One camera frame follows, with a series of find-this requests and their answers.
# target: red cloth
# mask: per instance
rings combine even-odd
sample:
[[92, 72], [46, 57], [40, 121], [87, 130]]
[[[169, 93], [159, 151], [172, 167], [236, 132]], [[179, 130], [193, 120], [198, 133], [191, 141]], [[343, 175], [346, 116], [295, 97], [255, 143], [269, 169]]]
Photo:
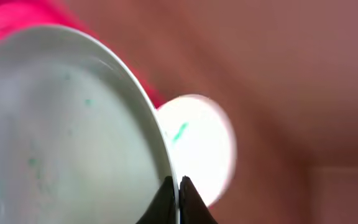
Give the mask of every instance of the red cloth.
[[[73, 27], [95, 37], [95, 34], [84, 29], [79, 23], [64, 13], [56, 10], [51, 4], [45, 1], [10, 1], [0, 0], [0, 40], [7, 35], [20, 29], [40, 24], [61, 24]], [[144, 90], [156, 108], [163, 104], [157, 92], [151, 89], [144, 81], [140, 80]]]

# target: brown surface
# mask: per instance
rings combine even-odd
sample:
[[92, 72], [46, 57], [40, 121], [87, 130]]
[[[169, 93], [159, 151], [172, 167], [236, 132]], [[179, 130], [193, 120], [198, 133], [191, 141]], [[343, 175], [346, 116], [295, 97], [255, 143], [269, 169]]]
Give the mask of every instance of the brown surface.
[[315, 201], [335, 198], [335, 173], [309, 167], [358, 167], [358, 0], [64, 2], [168, 99], [227, 111], [239, 152], [219, 223], [334, 223]]

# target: white plate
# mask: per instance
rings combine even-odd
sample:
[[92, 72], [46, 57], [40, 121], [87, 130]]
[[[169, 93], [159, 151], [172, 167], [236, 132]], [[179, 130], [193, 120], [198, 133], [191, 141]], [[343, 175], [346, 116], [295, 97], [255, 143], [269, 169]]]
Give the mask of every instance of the white plate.
[[1, 224], [134, 224], [167, 175], [155, 110], [104, 45], [59, 26], [0, 44]]

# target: pink cloth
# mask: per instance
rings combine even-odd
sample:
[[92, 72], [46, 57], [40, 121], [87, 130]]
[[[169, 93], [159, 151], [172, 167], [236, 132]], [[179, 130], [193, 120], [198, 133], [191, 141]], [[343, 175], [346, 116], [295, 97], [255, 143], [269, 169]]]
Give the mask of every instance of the pink cloth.
[[[68, 18], [45, 1], [10, 1], [0, 0], [0, 40], [20, 29], [40, 24], [61, 24], [86, 32], [94, 37], [95, 34]], [[139, 79], [138, 73], [130, 68]], [[157, 92], [144, 81], [140, 81], [149, 98], [156, 108], [163, 104]]]

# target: brown background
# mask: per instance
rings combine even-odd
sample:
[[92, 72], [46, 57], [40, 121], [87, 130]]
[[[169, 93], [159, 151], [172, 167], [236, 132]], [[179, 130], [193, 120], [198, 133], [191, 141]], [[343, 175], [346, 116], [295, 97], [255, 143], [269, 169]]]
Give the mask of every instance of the brown background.
[[167, 99], [228, 113], [219, 223], [358, 223], [358, 0], [64, 0]]

